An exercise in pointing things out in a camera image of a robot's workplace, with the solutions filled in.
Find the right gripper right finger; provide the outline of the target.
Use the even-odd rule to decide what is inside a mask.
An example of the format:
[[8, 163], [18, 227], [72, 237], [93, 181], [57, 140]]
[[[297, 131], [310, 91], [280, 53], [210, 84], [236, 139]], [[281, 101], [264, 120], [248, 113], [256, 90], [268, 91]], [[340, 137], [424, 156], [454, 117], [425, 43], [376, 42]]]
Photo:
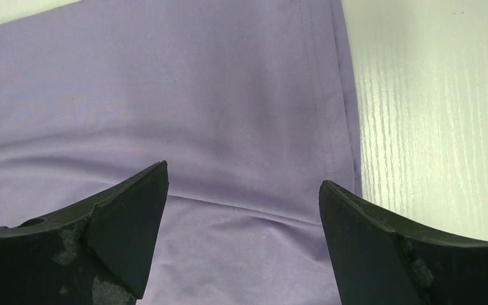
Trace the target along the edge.
[[488, 304], [488, 241], [425, 226], [329, 180], [319, 209], [343, 304]]

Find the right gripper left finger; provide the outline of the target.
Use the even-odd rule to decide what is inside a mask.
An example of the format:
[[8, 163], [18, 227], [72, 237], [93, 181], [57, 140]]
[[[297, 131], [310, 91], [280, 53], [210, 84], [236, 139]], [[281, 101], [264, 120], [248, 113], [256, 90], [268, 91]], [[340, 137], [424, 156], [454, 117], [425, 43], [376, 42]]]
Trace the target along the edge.
[[155, 163], [67, 207], [0, 227], [0, 304], [135, 304], [168, 195]]

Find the purple t shirt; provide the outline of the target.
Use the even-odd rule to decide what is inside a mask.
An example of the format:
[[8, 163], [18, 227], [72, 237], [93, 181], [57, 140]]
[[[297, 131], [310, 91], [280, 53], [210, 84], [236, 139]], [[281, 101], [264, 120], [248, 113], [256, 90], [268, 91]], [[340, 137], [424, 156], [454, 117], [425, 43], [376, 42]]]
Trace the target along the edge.
[[81, 1], [0, 25], [0, 226], [168, 163], [144, 304], [339, 304], [318, 206], [361, 193], [340, 1]]

